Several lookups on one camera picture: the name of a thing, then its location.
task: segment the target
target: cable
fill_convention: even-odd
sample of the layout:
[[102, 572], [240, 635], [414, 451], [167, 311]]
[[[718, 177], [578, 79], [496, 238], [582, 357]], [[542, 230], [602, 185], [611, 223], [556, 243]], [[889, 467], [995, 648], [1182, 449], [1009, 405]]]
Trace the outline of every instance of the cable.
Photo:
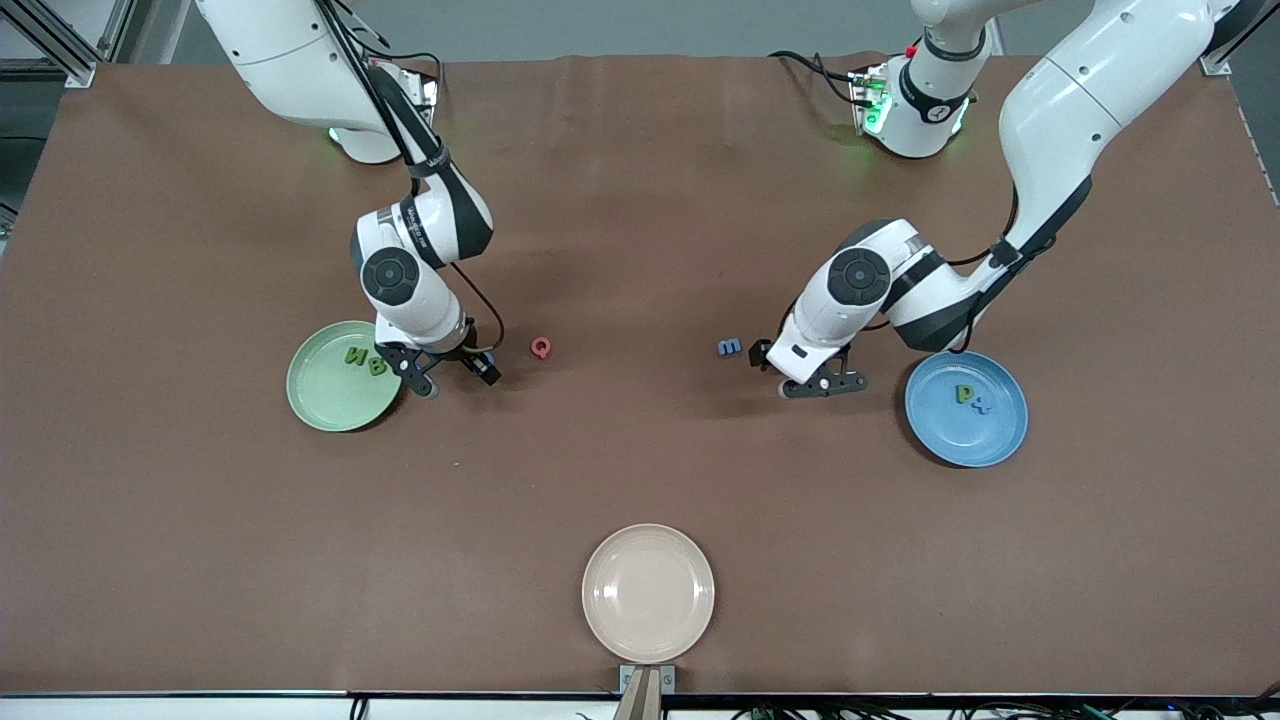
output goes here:
[[[347, 58], [347, 64], [355, 73], [356, 79], [360, 81], [361, 87], [365, 90], [365, 95], [369, 96], [369, 101], [374, 105], [374, 110], [378, 111], [379, 119], [387, 127], [387, 133], [390, 135], [392, 141], [396, 143], [396, 149], [399, 150], [401, 158], [404, 159], [406, 165], [413, 164], [413, 156], [408, 151], [408, 145], [404, 142], [404, 137], [401, 136], [399, 127], [396, 124], [396, 118], [392, 115], [390, 108], [387, 105], [387, 100], [378, 94], [374, 88], [374, 82], [369, 77], [367, 68], [365, 67], [364, 59], [356, 53], [356, 49], [351, 45], [351, 40], [355, 38], [347, 26], [342, 24], [342, 19], [338, 18], [338, 12], [333, 8], [333, 3], [337, 0], [315, 0], [316, 9], [320, 10], [320, 15], [325, 20], [330, 35], [334, 37], [338, 47], [342, 49], [342, 54]], [[417, 196], [420, 191], [420, 184], [417, 178], [410, 178], [410, 195]]]
[[369, 716], [369, 698], [356, 696], [351, 701], [351, 710], [347, 711], [347, 720], [365, 720]]
[[462, 350], [466, 350], [472, 355], [479, 355], [481, 352], [498, 350], [499, 347], [502, 347], [502, 341], [507, 338], [507, 324], [502, 322], [502, 315], [498, 313], [498, 309], [493, 306], [493, 302], [489, 302], [489, 299], [485, 296], [485, 293], [480, 292], [480, 288], [476, 287], [476, 283], [471, 282], [471, 278], [468, 278], [467, 274], [462, 272], [462, 268], [460, 268], [457, 263], [449, 263], [449, 265], [453, 268], [454, 272], [458, 273], [458, 277], [462, 278], [462, 282], [467, 283], [467, 286], [471, 287], [471, 292], [476, 293], [476, 297], [480, 299], [480, 302], [484, 302], [485, 307], [489, 309], [489, 313], [493, 314], [493, 319], [498, 322], [498, 340], [495, 340], [493, 345], [488, 347], [463, 346]]
[[952, 268], [960, 268], [963, 265], [977, 263], [978, 260], [982, 260], [987, 255], [991, 255], [991, 250], [983, 250], [982, 252], [974, 255], [973, 258], [965, 258], [964, 260], [947, 260], [947, 265], [951, 265]]
[[1222, 54], [1221, 61], [1225, 63], [1226, 59], [1231, 56], [1231, 53], [1235, 53], [1236, 49], [1240, 47], [1240, 45], [1244, 45], [1244, 41], [1248, 40], [1251, 35], [1253, 35], [1253, 31], [1258, 29], [1260, 27], [1262, 27], [1262, 23], [1271, 19], [1271, 15], [1274, 15], [1276, 10], [1280, 10], [1280, 5], [1275, 5], [1270, 10], [1267, 10], [1267, 14], [1262, 15], [1262, 19], [1254, 23], [1253, 27], [1251, 27], [1243, 36], [1240, 36], [1240, 38], [1231, 45], [1231, 49]]
[[845, 94], [841, 92], [838, 87], [836, 87], [836, 82], [831, 79], [831, 72], [827, 70], [827, 65], [822, 64], [822, 55], [814, 53], [813, 61], [818, 64], [818, 69], [822, 72], [822, 79], [827, 81], [827, 87], [829, 87], [831, 91], [836, 94], [836, 97], [840, 97], [845, 102], [849, 102], [850, 105], [856, 105], [859, 108], [872, 106], [872, 102], [869, 100], [854, 100], [852, 97], [846, 97]]
[[[378, 38], [381, 40], [384, 44], [387, 42], [385, 40], [383, 40], [383, 36], [378, 35], [375, 31], [371, 31], [369, 28], [347, 28], [347, 29], [348, 31], [366, 29], [366, 31], [372, 32], [374, 35], [376, 35]], [[372, 55], [375, 58], [379, 58], [379, 59], [383, 59], [383, 60], [413, 60], [413, 59], [417, 59], [417, 58], [426, 58], [426, 59], [431, 60], [433, 63], [435, 63], [435, 74], [439, 76], [440, 85], [444, 85], [444, 61], [440, 60], [435, 55], [435, 53], [406, 53], [403, 55], [392, 55], [390, 53], [383, 53], [381, 50], [378, 50], [376, 47], [370, 47], [365, 41], [360, 40], [355, 35], [352, 35], [351, 38], [355, 40], [357, 45], [360, 45], [361, 47], [364, 47], [365, 51], [367, 51], [370, 55]]]
[[[854, 100], [852, 97], [849, 97], [847, 95], [845, 95], [844, 92], [841, 92], [840, 88], [836, 87], [835, 81], [838, 79], [838, 81], [842, 81], [842, 82], [849, 82], [849, 76], [847, 74], [842, 76], [842, 74], [837, 74], [837, 73], [833, 73], [833, 72], [828, 70], [827, 65], [824, 65], [822, 63], [822, 55], [819, 55], [817, 53], [813, 54], [813, 60], [808, 60], [803, 55], [799, 55], [799, 54], [792, 53], [790, 50], [778, 50], [777, 53], [771, 53], [769, 58], [782, 58], [785, 60], [796, 60], [801, 65], [804, 65], [804, 67], [809, 68], [810, 70], [813, 70], [813, 72], [818, 73], [819, 76], [822, 76], [822, 79], [827, 81], [827, 87], [829, 87], [831, 91], [836, 94], [836, 97], [840, 97], [845, 102], [849, 102], [850, 105], [856, 105], [859, 108], [870, 108], [872, 106], [872, 104], [868, 102], [867, 100]], [[863, 72], [863, 70], [865, 70], [865, 69], [868, 69], [872, 65], [863, 65], [860, 68], [854, 68], [854, 69], [851, 69], [849, 72], [850, 73], [858, 73], [858, 72]]]
[[[778, 50], [777, 53], [769, 53], [767, 56], [768, 58], [782, 58], [785, 60], [795, 60], [795, 61], [800, 63], [801, 65], [809, 68], [810, 70], [813, 70], [815, 73], [826, 74], [831, 79], [838, 79], [838, 81], [842, 81], [842, 82], [849, 82], [849, 76], [847, 74], [833, 73], [833, 72], [828, 70], [824, 65], [817, 65], [817, 64], [814, 64], [812, 60], [809, 60], [804, 55], [800, 55], [799, 53], [792, 53], [790, 50]], [[851, 73], [860, 73], [860, 72], [868, 70], [868, 69], [870, 69], [870, 68], [873, 68], [873, 67], [876, 67], [878, 64], [879, 63], [872, 63], [870, 65], [861, 65], [861, 67], [854, 68], [854, 69], [851, 69], [849, 72], [851, 72]]]
[[[1024, 255], [1023, 256], [1023, 264], [1020, 265], [1020, 268], [1025, 268], [1028, 263], [1030, 263], [1032, 260], [1034, 260], [1034, 259], [1039, 258], [1041, 255], [1048, 252], [1048, 250], [1051, 247], [1053, 247], [1053, 245], [1056, 242], [1057, 242], [1057, 233], [1050, 236], [1048, 242], [1046, 242], [1043, 246], [1041, 246], [1039, 250]], [[973, 340], [973, 323], [978, 319], [978, 314], [980, 313], [978, 310], [978, 306], [982, 305], [982, 299], [986, 295], [987, 295], [986, 291], [982, 291], [982, 292], [979, 292], [978, 295], [974, 296], [973, 305], [969, 306], [969, 314], [965, 318], [964, 342], [960, 345], [959, 348], [948, 347], [947, 348], [948, 351], [959, 355], [959, 354], [964, 352], [965, 350], [969, 350], [969, 341]]]
[[[1009, 205], [1009, 219], [1005, 220], [1005, 229], [1000, 231], [1000, 237], [1009, 234], [1009, 231], [1014, 227], [1014, 219], [1018, 217], [1018, 188], [1014, 188], [1014, 201]], [[991, 255], [991, 250], [983, 250], [982, 252], [974, 255], [973, 258], [965, 258], [964, 260], [947, 260], [947, 265], [952, 268], [960, 268], [963, 265], [969, 265], [970, 263], [977, 263], [987, 255]]]

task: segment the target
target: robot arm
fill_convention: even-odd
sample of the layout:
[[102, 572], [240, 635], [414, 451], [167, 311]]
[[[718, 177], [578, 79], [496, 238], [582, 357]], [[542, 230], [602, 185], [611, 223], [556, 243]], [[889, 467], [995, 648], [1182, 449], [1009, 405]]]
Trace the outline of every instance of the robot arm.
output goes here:
[[[497, 382], [492, 356], [476, 347], [472, 320], [436, 274], [484, 252], [493, 217], [424, 117], [434, 85], [342, 37], [330, 0], [202, 0], [197, 6], [266, 109], [333, 128], [358, 161], [403, 156], [413, 192], [360, 218], [351, 238], [356, 272], [378, 313], [378, 352], [422, 396], [435, 393], [426, 370], [442, 360]], [[424, 354], [428, 363], [420, 365]]]
[[[855, 82], [859, 100], [870, 105], [865, 109], [855, 108], [858, 128], [905, 158], [927, 158], [942, 150], [947, 140], [960, 131], [973, 82], [991, 56], [991, 41], [984, 29], [987, 22], [1039, 1], [911, 0], [911, 10], [924, 24], [924, 33], [914, 56], [900, 55], [883, 65], [869, 68]], [[1217, 35], [1247, 26], [1268, 1], [1208, 3], [1212, 19], [1222, 20]], [[1132, 17], [1137, 15], [1133, 10], [1129, 13]], [[1139, 27], [1135, 32], [1149, 35], [1155, 31]]]
[[[1019, 206], [989, 258], [961, 275], [906, 220], [869, 223], [810, 279], [768, 346], [767, 364], [805, 383], [846, 351], [877, 310], [911, 348], [937, 352], [961, 342], [1000, 291], [1052, 246], [1088, 195], [1098, 155], [1196, 61], [1213, 19], [1203, 0], [1098, 0], [1001, 110], [1000, 140]], [[835, 270], [854, 251], [887, 268], [890, 282], [877, 278], [867, 288], [874, 292], [850, 304], [854, 296]], [[841, 281], [856, 283], [858, 275], [841, 273]]]

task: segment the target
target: green light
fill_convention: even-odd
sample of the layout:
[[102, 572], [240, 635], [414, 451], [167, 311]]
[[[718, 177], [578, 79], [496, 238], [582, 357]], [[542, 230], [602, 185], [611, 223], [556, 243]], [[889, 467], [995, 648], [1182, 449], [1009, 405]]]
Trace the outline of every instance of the green light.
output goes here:
[[960, 104], [960, 109], [956, 110], [956, 122], [954, 126], [951, 126], [951, 135], [960, 132], [960, 123], [964, 120], [964, 111], [968, 109], [969, 109], [969, 99], [965, 99], [965, 101]]
[[873, 108], [867, 110], [867, 132], [877, 133], [884, 127], [884, 118], [888, 117], [888, 111], [893, 108], [893, 99], [890, 94], [881, 96], [881, 101]]

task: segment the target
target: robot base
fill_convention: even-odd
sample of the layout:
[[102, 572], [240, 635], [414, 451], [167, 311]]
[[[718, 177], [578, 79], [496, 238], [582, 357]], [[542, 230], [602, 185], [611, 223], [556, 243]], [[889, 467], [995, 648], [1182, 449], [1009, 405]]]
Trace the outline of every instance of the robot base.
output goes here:
[[960, 132], [960, 124], [969, 100], [954, 113], [948, 108], [942, 122], [924, 122], [920, 111], [913, 108], [897, 92], [906, 58], [897, 56], [868, 68], [864, 76], [858, 76], [851, 83], [854, 99], [867, 100], [870, 108], [854, 105], [854, 126], [859, 133], [879, 141], [886, 150], [902, 158], [928, 158], [942, 150], [951, 136]]
[[333, 128], [329, 131], [329, 137], [357, 163], [380, 165], [399, 158], [396, 142], [380, 132]]

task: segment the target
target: brown table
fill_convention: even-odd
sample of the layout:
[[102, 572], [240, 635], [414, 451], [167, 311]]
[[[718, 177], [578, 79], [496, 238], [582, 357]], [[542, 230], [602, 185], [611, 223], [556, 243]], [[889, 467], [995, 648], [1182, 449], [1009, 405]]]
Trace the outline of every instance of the brown table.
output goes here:
[[1030, 402], [1007, 462], [909, 439], [920, 355], [892, 332], [858, 342], [873, 387], [828, 401], [717, 357], [868, 219], [986, 247], [1028, 65], [992, 61], [922, 161], [776, 60], [451, 67], [438, 127], [498, 222], [467, 268], [506, 377], [442, 372], [349, 434], [298, 421], [284, 370], [370, 318], [347, 238], [403, 170], [230, 68], [100, 68], [0, 263], [0, 689], [613, 687], [581, 571], [658, 521], [717, 579], [685, 691], [1257, 692], [1280, 671], [1280, 214], [1225, 81], [1125, 132], [978, 327]]

